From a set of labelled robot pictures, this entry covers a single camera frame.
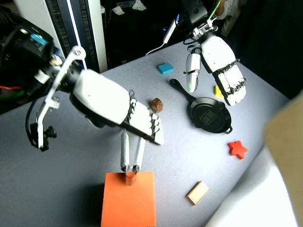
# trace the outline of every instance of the blue block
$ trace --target blue block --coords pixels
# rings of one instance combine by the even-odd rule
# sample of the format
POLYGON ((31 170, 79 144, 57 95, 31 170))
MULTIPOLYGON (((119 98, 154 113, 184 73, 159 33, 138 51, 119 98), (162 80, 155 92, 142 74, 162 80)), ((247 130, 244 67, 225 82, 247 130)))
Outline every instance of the blue block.
POLYGON ((161 74, 165 75, 174 71, 174 67, 171 64, 165 63, 163 65, 158 65, 158 70, 161 74))

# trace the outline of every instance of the black cast iron skillet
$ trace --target black cast iron skillet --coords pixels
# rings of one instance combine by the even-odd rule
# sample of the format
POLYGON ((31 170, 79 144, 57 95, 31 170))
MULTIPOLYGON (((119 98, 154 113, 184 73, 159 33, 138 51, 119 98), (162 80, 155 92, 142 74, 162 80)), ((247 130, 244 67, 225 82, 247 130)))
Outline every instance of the black cast iron skillet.
POLYGON ((169 84, 189 101, 190 115, 197 128, 213 133, 231 133, 232 118, 223 102, 212 98, 195 98, 187 93, 176 79, 171 79, 169 84))

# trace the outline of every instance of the tabletop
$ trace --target tabletop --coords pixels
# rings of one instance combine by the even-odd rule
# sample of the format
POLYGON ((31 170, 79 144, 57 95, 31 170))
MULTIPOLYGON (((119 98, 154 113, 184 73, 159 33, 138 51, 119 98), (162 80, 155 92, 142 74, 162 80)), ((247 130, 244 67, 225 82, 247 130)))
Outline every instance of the tabletop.
MULTIPOLYGON (((156 97, 163 102, 159 116, 165 144, 147 143, 142 165, 142 171, 155 175, 159 227, 204 226, 261 149, 265 123, 288 101, 239 64, 247 79, 247 95, 239 104, 227 106, 233 131, 226 135, 198 129, 187 114, 187 100, 168 83, 176 78, 186 85, 187 54, 186 46, 179 43, 103 73, 133 89, 135 98, 146 106, 156 97), (161 75, 157 66, 167 62, 174 72, 161 75), (227 144, 237 140, 248 148, 242 160, 229 155, 227 144), (193 206, 185 196, 199 181, 209 191, 193 206)), ((202 67, 193 95, 215 98, 214 86, 213 76, 202 67)), ((0 115, 2 226, 100 225, 105 174, 120 172, 121 129, 93 127, 69 102, 68 94, 57 92, 57 96, 60 108, 44 120, 45 127, 52 125, 57 131, 46 152, 27 140, 24 125, 29 104, 0 115)), ((36 103, 30 122, 41 102, 36 103)), ((137 140, 130 134, 130 160, 137 140)))

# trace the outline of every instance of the white tissue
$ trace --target white tissue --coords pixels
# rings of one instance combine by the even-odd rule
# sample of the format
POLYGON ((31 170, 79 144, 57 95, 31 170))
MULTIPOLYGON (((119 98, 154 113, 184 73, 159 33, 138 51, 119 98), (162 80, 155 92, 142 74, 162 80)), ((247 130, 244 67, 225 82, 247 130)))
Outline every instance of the white tissue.
POLYGON ((123 10, 121 9, 120 6, 117 6, 115 8, 113 8, 114 13, 116 13, 117 15, 122 15, 124 14, 123 10))
POLYGON ((133 5, 133 9, 143 11, 146 10, 146 7, 140 0, 136 0, 135 4, 133 5))

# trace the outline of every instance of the star-shaped block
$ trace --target star-shaped block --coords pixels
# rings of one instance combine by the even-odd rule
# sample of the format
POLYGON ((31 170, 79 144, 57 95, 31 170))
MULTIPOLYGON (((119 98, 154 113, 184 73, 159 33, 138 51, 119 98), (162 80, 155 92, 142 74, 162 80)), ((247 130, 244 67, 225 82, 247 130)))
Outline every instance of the star-shaped block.
POLYGON ((247 152, 248 149, 242 145, 242 143, 241 143, 240 140, 238 140, 235 143, 234 142, 230 142, 228 144, 228 146, 231 149, 230 155, 235 155, 235 156, 237 156, 238 159, 245 158, 245 152, 247 152))

